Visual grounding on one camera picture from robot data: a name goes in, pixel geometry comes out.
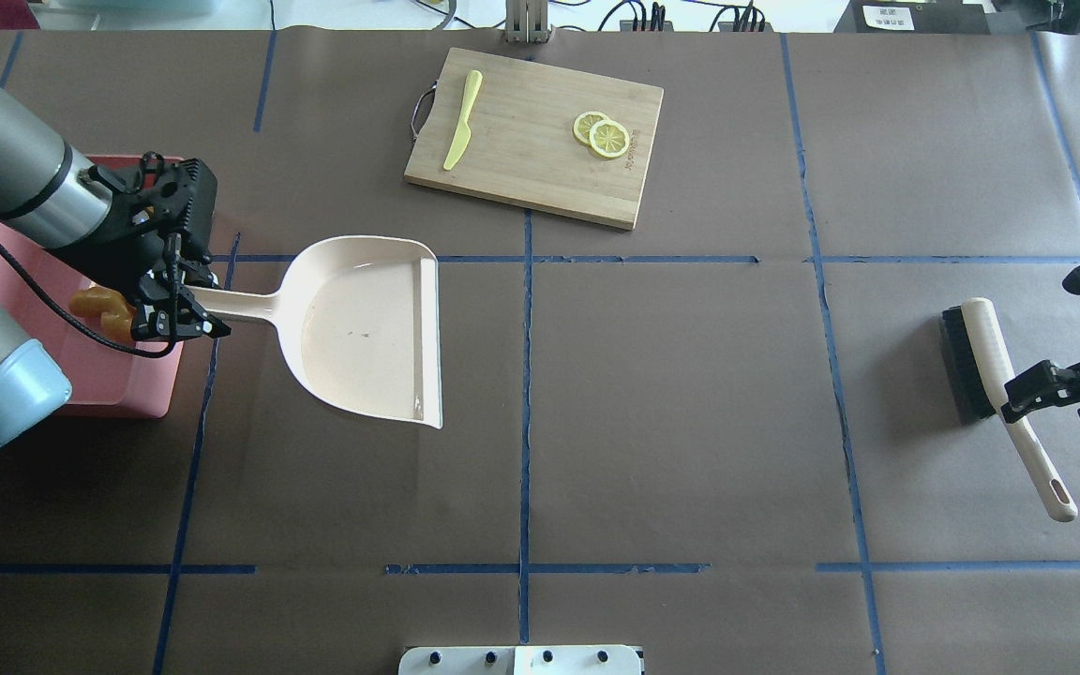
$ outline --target knife handle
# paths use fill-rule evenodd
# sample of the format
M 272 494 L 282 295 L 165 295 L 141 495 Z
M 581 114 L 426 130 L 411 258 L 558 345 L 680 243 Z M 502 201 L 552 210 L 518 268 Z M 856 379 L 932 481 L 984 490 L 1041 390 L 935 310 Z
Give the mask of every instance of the knife handle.
M 481 91 L 481 71 L 469 71 L 465 77 L 465 93 L 461 98 L 461 116 L 459 121 L 469 124 L 469 112 L 473 111 L 473 103 L 477 99 L 477 91 Z

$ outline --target gray tabletop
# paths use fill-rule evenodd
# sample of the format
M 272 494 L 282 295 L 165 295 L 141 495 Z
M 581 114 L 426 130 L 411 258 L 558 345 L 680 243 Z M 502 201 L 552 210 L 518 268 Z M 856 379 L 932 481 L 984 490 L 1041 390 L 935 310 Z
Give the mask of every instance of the gray tabletop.
M 1080 360 L 1080 39 L 499 35 L 0 33 L 82 152 L 210 163 L 235 289 L 431 246 L 445 414 L 327 409 L 244 325 L 163 419 L 48 419 L 0 450 L 0 672 L 1080 672 L 1080 516 L 960 424 L 937 326 L 989 296 L 1016 366 Z M 636 229 L 404 183 L 450 46 L 663 86 Z M 1080 505 L 1077 415 L 1032 419 Z

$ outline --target blue joint cap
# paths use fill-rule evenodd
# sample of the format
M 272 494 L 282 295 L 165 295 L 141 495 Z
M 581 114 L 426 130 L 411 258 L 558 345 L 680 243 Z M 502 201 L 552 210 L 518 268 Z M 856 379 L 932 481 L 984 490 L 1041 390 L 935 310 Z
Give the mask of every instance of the blue joint cap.
M 0 363 L 0 448 L 69 401 L 73 386 L 39 340 Z

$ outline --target brush handle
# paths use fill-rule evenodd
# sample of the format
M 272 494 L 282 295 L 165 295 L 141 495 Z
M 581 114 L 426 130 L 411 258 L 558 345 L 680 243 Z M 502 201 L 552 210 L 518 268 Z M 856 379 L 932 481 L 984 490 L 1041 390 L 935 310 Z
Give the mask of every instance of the brush handle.
M 1031 477 L 1041 502 L 1044 502 L 1049 517 L 1059 523 L 1072 521 L 1077 517 L 1077 504 L 1064 486 L 1053 460 L 1044 451 L 1044 445 L 1037 438 L 1032 423 L 1027 418 L 1011 423 L 1002 419 L 1002 406 L 1007 404 L 1007 382 L 1014 380 L 1015 367 L 1011 364 L 1011 354 L 1007 353 L 1007 341 L 1002 338 L 994 302 L 985 298 L 964 300 L 961 302 L 961 316 L 973 347 L 973 359 L 977 363 L 977 373 L 982 376 L 986 399 L 989 399 L 998 410 L 998 419 L 1007 427 L 1007 435 L 1011 436 L 1015 451 L 1024 460 L 1027 475 Z

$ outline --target white dustpan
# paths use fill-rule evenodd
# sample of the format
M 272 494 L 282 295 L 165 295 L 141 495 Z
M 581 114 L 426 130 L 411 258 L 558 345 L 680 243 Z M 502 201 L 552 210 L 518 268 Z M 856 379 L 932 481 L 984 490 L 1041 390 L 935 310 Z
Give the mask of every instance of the white dustpan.
M 442 426 L 436 255 L 408 239 L 335 237 L 299 253 L 270 295 L 194 287 L 219 319 L 278 330 L 299 383 L 357 415 Z

